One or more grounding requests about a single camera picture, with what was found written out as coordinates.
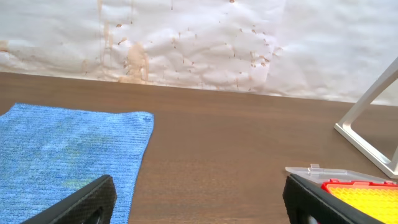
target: brown table surface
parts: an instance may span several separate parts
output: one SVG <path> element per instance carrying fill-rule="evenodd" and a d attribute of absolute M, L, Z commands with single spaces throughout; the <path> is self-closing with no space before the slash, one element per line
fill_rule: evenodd
<path fill-rule="evenodd" d="M 0 73 L 0 114 L 16 102 L 155 114 L 130 223 L 288 223 L 285 166 L 387 178 L 333 129 L 351 103 Z M 371 106 L 354 129 L 392 157 L 397 112 Z"/>

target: blue towel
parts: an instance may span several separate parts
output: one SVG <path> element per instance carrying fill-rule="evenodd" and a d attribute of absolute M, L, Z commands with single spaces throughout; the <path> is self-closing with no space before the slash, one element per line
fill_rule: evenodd
<path fill-rule="evenodd" d="M 118 195 L 111 223 L 127 223 L 153 128 L 146 112 L 15 104 L 0 116 L 0 223 L 23 222 L 103 174 Z"/>

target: microfiber cloth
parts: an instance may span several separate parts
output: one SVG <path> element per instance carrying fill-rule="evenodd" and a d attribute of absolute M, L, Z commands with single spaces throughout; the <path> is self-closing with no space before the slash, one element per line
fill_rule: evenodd
<path fill-rule="evenodd" d="M 102 113 L 15 104 L 0 116 L 0 223 L 20 223 L 109 174 L 127 223 L 154 128 L 146 112 Z"/>

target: yellow textured surface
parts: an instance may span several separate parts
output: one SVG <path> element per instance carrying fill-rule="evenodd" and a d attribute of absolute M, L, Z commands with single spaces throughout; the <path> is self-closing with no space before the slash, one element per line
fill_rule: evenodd
<path fill-rule="evenodd" d="M 384 223 L 398 223 L 398 190 L 329 187 L 340 200 Z"/>

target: white metal frame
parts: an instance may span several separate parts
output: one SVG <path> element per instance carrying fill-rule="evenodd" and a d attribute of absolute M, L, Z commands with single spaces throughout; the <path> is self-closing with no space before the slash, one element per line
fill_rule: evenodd
<path fill-rule="evenodd" d="M 335 129 L 352 145 L 370 159 L 380 170 L 390 178 L 398 178 L 398 148 L 392 160 L 370 145 L 365 139 L 351 129 L 352 122 L 365 110 L 367 105 L 380 95 L 391 83 L 398 78 L 398 58 L 383 72 L 375 83 L 366 91 L 358 102 L 335 124 Z"/>

